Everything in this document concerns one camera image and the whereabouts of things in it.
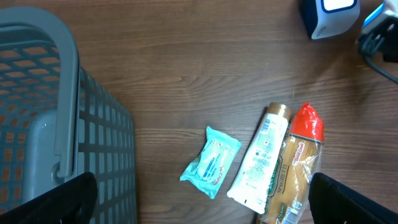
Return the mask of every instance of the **wood grain surface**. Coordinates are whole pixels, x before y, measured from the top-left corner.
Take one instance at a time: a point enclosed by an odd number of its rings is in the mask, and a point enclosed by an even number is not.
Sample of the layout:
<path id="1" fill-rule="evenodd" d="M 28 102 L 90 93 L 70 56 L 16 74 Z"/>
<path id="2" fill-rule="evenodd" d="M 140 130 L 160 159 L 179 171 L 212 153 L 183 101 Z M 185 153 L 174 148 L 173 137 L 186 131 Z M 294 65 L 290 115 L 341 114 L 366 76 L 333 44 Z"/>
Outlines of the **wood grain surface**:
<path id="1" fill-rule="evenodd" d="M 131 112 L 141 223 L 253 223 L 226 191 L 272 101 L 310 102 L 326 125 L 322 172 L 398 212 L 398 85 L 355 44 L 381 0 L 362 0 L 347 33 L 316 41 L 297 0 L 7 1 L 62 18 L 81 64 Z M 179 182 L 207 126 L 244 143 L 215 200 Z M 307 210 L 300 223 L 312 222 Z"/>

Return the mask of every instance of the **gold tube cap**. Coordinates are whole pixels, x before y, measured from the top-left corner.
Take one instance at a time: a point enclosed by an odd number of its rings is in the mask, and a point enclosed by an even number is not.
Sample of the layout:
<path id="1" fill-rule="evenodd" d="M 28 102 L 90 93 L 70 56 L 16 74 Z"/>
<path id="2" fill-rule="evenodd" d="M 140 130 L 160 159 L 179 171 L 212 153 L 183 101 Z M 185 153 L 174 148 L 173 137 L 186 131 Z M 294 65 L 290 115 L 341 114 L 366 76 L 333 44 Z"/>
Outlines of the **gold tube cap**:
<path id="1" fill-rule="evenodd" d="M 276 114 L 276 115 L 279 115 L 279 116 L 285 118 L 286 120 L 289 120 L 293 111 L 292 111 L 292 109 L 290 109 L 286 105 L 283 105 L 282 103 L 272 102 L 269 104 L 266 113 Z"/>

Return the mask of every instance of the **gray plastic basket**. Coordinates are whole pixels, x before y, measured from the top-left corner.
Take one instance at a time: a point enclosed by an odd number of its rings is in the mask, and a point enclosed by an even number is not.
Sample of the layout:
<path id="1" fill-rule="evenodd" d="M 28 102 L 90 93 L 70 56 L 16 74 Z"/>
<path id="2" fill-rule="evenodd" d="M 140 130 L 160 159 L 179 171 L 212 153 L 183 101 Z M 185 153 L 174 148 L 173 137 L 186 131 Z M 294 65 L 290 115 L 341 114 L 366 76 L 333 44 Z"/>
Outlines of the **gray plastic basket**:
<path id="1" fill-rule="evenodd" d="M 0 10 L 0 125 L 0 214 L 90 171 L 90 223 L 137 223 L 130 114 L 80 67 L 67 26 L 41 9 Z"/>

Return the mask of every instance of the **white toothpaste tube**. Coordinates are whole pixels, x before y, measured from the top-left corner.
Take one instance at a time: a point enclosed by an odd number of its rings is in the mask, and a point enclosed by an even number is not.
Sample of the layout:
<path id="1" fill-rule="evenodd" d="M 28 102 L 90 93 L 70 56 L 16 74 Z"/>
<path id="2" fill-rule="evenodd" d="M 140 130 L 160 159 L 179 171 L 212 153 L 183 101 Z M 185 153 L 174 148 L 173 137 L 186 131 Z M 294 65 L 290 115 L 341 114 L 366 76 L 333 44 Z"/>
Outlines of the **white toothpaste tube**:
<path id="1" fill-rule="evenodd" d="M 265 212 L 267 193 L 279 155 L 280 145 L 292 110 L 270 103 L 260 127 L 227 196 L 259 214 Z"/>

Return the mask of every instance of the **wet wipe packet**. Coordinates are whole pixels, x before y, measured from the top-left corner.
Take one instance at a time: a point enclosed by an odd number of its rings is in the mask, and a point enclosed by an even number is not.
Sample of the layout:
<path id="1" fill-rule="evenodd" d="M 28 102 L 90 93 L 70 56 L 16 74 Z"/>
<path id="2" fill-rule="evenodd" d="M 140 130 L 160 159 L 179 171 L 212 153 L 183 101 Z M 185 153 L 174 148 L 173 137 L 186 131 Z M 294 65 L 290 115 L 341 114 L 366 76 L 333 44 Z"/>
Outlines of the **wet wipe packet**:
<path id="1" fill-rule="evenodd" d="M 214 199 L 242 143 L 220 131 L 206 128 L 207 142 L 200 155 L 180 177 Z"/>

